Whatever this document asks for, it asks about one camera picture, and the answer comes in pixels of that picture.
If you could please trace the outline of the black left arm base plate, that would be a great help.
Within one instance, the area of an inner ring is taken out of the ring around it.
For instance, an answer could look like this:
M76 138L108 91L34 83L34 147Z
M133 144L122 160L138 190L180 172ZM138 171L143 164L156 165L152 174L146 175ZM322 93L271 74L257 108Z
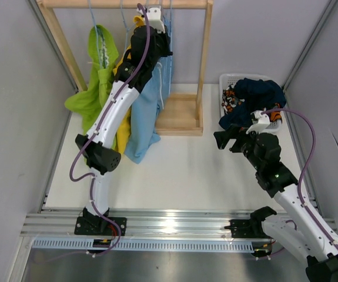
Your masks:
M116 225L119 226L121 236L126 233L127 218L126 217L109 217L106 221L101 217L86 218L78 217L75 224L75 235L87 235L87 236L117 236L118 230Z

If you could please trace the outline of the light blue shorts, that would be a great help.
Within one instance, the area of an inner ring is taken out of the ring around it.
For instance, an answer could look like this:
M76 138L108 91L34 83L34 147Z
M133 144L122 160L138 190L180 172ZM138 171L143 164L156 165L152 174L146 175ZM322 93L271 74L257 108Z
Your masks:
M153 144L160 141L155 123L170 96L172 63L171 56L159 59L152 72L152 78L132 104L131 134L124 154L136 164L143 160Z

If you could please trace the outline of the blue hanger of camouflage shorts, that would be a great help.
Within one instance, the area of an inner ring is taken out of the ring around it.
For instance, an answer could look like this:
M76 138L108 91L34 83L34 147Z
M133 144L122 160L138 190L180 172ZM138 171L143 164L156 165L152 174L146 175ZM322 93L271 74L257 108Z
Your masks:
M170 23L170 50L171 50L171 56L170 56L170 69L169 69L169 93L171 93L171 87L172 87L172 77L173 77L173 1L170 0L170 6L169 6L169 23Z

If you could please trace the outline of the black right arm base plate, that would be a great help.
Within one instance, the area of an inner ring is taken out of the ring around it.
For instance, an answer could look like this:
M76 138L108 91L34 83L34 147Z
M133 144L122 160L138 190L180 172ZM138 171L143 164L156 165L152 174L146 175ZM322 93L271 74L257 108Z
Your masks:
M234 239L264 238L264 235L257 230L254 224L246 219L231 219L229 224L223 228L230 231L231 237Z

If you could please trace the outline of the blue hanger of navy shorts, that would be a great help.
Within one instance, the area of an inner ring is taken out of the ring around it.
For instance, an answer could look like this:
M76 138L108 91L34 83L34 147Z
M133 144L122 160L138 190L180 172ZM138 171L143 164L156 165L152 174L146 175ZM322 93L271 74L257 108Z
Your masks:
M165 18L168 9L165 6L165 0L158 0L162 18Z

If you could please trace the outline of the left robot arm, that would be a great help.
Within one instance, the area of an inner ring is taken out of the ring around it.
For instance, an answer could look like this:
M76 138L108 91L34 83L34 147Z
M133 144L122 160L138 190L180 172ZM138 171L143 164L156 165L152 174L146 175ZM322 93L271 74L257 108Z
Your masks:
M91 177L89 203L76 220L76 235L124 235L126 220L109 217L107 182L121 161L121 154L112 149L113 140L128 109L152 78L159 59L172 54L167 26L135 28L108 100L88 132L75 138Z

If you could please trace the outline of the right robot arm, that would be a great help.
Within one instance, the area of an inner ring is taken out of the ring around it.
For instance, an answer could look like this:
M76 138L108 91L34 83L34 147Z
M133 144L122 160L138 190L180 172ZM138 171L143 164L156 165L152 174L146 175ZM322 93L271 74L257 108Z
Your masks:
M232 153L241 153L255 169L258 185L278 203L290 219L285 220L269 206L251 213L249 230L256 237L271 237L289 253L305 263L309 281L338 281L338 235L327 224L300 182L281 162L281 147L271 133L249 133L242 127L214 132L222 150L230 140Z

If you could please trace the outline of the orange camouflage patterned shorts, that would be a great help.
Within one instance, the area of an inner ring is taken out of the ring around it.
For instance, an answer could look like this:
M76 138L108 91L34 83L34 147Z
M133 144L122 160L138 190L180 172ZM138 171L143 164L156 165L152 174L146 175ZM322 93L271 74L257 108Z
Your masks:
M242 105L244 102L245 102L244 99L239 99L235 95L235 91L232 88L223 90L221 108L222 108L222 112L224 115L232 113L234 108ZM275 123L275 122L283 120L280 112L270 113L269 116L270 116L271 123Z

